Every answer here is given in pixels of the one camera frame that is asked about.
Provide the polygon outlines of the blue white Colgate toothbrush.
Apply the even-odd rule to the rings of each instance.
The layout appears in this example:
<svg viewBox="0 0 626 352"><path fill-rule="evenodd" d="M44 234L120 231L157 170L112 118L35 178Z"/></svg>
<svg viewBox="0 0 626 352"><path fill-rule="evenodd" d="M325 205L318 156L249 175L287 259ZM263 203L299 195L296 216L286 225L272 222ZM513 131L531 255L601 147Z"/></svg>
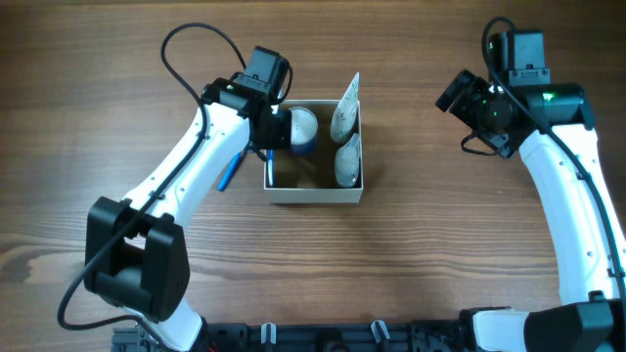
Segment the blue white Colgate toothbrush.
<svg viewBox="0 0 626 352"><path fill-rule="evenodd" d="M267 150L266 161L266 184L267 188L272 188L274 184L274 151Z"/></svg>

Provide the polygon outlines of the cotton swab tub blue label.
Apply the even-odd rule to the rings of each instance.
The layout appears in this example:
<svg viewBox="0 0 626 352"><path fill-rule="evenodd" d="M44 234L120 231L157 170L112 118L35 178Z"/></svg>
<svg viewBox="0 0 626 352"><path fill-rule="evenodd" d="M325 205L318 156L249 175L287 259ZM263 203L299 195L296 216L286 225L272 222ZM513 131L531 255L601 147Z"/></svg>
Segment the cotton swab tub blue label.
<svg viewBox="0 0 626 352"><path fill-rule="evenodd" d="M289 108L291 113L291 153L310 154L316 148L318 120L316 115L304 107Z"/></svg>

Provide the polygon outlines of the blue disposable razor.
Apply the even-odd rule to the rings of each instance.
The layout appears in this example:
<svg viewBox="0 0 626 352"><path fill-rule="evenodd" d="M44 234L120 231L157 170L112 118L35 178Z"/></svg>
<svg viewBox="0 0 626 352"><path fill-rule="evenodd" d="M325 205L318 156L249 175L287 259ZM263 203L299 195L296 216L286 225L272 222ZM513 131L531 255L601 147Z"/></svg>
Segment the blue disposable razor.
<svg viewBox="0 0 626 352"><path fill-rule="evenodd" d="M242 151L238 154L236 154L230 161L224 175L222 176L218 186L217 186L217 190L219 192L224 192L227 187L229 186L229 184L231 183L232 179L234 178L237 170L239 169L240 165L242 164L242 162L244 161L246 157L246 151Z"/></svg>

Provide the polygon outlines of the white patterned cream tube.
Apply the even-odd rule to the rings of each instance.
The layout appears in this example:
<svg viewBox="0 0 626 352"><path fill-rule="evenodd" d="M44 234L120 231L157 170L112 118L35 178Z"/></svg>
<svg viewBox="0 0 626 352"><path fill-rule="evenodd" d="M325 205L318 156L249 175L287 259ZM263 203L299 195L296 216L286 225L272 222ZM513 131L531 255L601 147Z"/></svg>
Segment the white patterned cream tube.
<svg viewBox="0 0 626 352"><path fill-rule="evenodd" d="M359 85L360 73L356 72L333 113L330 133L338 144L344 144L350 138L356 121Z"/></svg>

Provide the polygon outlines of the clear small bottle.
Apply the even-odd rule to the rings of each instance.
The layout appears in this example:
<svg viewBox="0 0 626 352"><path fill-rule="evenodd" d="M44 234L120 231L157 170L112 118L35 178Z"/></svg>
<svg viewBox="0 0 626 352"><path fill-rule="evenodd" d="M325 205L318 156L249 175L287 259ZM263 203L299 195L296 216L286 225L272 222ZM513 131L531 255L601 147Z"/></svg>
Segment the clear small bottle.
<svg viewBox="0 0 626 352"><path fill-rule="evenodd" d="M342 188L354 187L360 172L360 143L358 133L339 148L335 155L335 179Z"/></svg>

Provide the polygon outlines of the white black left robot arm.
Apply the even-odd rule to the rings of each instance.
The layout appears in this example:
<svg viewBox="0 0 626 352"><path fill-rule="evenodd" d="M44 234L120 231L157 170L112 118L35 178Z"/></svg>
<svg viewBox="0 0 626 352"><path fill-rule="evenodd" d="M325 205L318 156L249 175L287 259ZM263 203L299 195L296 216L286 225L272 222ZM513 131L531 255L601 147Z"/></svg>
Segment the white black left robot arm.
<svg viewBox="0 0 626 352"><path fill-rule="evenodd" d="M148 179L121 201L99 198L88 213L86 289L129 311L159 348L199 343L203 320L185 298L185 230L236 155L290 147L291 113L275 107L291 76L287 59L255 47L244 71L204 88L193 124Z"/></svg>

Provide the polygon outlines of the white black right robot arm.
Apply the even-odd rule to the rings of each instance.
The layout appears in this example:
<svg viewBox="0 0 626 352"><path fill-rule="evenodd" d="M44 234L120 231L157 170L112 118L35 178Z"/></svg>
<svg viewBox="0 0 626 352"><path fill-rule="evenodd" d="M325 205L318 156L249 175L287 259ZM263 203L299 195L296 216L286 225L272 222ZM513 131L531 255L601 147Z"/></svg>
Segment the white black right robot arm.
<svg viewBox="0 0 626 352"><path fill-rule="evenodd" d="M625 239L599 161L584 88L555 84L538 30L485 31L489 75L462 70L437 100L484 154L518 155L534 182L559 270L558 307L467 310L473 351L621 351L625 347Z"/></svg>

